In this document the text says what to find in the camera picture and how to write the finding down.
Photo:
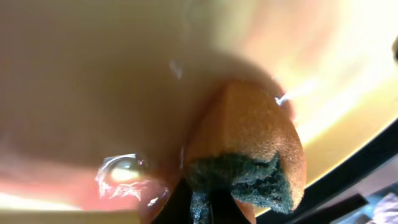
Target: sink basin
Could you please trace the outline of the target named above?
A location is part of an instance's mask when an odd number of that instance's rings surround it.
[[[0,192],[62,210],[136,209],[127,199],[103,205],[94,181],[103,159],[142,155],[151,179],[171,191],[191,124],[228,78],[278,89],[305,150],[309,186],[398,117],[397,7],[3,1]]]

